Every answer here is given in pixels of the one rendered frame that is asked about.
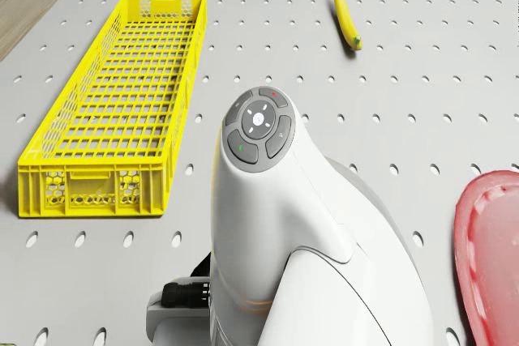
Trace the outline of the red plate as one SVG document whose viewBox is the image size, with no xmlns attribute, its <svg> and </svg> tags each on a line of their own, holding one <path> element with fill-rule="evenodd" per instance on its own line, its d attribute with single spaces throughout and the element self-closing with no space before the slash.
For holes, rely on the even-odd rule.
<svg viewBox="0 0 519 346">
<path fill-rule="evenodd" d="M 519 173 L 493 171 L 466 186 L 453 246 L 476 344 L 519 346 Z"/>
</svg>

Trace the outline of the banana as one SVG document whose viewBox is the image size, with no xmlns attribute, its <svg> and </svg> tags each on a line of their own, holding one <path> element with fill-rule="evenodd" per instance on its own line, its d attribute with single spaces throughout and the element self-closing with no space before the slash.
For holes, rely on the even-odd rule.
<svg viewBox="0 0 519 346">
<path fill-rule="evenodd" d="M 358 34 L 354 22 L 351 18 L 348 6 L 345 0 L 334 0 L 334 5 L 337 13 L 337 20 L 339 22 L 341 32 L 345 38 L 346 43 L 353 50 L 362 49 L 362 38 Z"/>
</svg>

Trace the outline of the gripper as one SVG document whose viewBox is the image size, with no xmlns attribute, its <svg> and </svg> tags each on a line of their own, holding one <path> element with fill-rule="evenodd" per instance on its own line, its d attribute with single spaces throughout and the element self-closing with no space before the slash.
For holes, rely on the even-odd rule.
<svg viewBox="0 0 519 346">
<path fill-rule="evenodd" d="M 210 255 L 187 277 L 166 283 L 146 311 L 153 346 L 211 346 L 209 328 Z"/>
</svg>

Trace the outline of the yellow basket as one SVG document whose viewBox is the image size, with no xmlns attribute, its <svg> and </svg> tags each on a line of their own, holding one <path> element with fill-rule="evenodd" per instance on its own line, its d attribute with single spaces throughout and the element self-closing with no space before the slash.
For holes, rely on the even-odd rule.
<svg viewBox="0 0 519 346">
<path fill-rule="evenodd" d="M 19 215 L 160 216 L 207 0 L 119 0 L 18 161 Z"/>
</svg>

